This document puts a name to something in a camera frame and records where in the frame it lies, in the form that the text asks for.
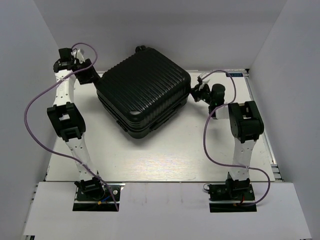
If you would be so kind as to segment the black suitcase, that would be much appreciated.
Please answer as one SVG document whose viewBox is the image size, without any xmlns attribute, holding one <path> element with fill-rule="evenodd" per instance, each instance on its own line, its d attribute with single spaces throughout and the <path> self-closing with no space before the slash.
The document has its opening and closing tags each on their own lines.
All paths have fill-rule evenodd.
<svg viewBox="0 0 320 240">
<path fill-rule="evenodd" d="M 141 45 L 94 86 L 116 123 L 132 138 L 142 139 L 187 103 L 191 76 L 158 50 Z"/>
</svg>

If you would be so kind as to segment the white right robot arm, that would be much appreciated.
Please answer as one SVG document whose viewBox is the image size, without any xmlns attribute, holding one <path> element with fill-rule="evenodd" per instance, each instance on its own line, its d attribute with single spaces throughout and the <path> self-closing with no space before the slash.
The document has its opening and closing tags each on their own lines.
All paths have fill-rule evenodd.
<svg viewBox="0 0 320 240">
<path fill-rule="evenodd" d="M 254 101 L 237 103 L 232 100 L 225 103 L 226 88 L 216 83 L 209 87 L 199 83 L 191 88 L 190 94 L 195 102 L 208 104 L 209 117 L 203 132 L 203 149 L 207 158 L 214 164 L 228 167 L 224 193 L 232 200 L 244 198 L 250 191 L 250 164 L 252 151 L 260 135 L 264 132 L 264 123 Z M 209 156 L 206 147 L 206 133 L 210 119 L 229 120 L 231 134 L 234 137 L 234 152 L 231 164 L 220 163 Z"/>
</svg>

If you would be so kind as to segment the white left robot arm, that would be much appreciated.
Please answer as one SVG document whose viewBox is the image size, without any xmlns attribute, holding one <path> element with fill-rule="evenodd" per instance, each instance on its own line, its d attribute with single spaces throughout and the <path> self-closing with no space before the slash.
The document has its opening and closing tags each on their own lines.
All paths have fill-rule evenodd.
<svg viewBox="0 0 320 240">
<path fill-rule="evenodd" d="M 106 187 L 98 179 L 99 172 L 86 146 L 86 124 L 74 103 L 74 90 L 76 81 L 85 85 L 95 83 L 101 77 L 91 60 L 84 58 L 81 49 L 60 48 L 58 52 L 59 59 L 54 63 L 53 71 L 56 81 L 61 83 L 56 87 L 55 100 L 53 106 L 47 108 L 47 115 L 57 136 L 76 159 L 79 180 L 74 184 L 87 198 L 99 200 L 105 196 Z"/>
</svg>

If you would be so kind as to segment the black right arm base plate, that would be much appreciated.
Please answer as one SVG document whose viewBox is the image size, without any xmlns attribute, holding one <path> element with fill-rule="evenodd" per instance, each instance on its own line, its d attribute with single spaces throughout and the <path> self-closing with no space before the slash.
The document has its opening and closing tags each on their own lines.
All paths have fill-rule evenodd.
<svg viewBox="0 0 320 240">
<path fill-rule="evenodd" d="M 231 196 L 225 184 L 205 183 L 203 190 L 209 195 L 210 213 L 253 213 L 257 212 L 252 184 Z"/>
</svg>

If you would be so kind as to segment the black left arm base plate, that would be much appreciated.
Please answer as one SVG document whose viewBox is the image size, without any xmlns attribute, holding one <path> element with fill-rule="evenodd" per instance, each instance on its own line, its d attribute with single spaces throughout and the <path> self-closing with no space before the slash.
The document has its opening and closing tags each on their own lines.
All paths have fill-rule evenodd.
<svg viewBox="0 0 320 240">
<path fill-rule="evenodd" d="M 73 212 L 116 212 L 120 208 L 121 191 L 125 183 L 111 183 L 109 185 L 115 202 L 110 192 L 105 188 L 97 196 L 91 197 L 85 194 L 79 187 L 76 188 L 73 201 Z"/>
</svg>

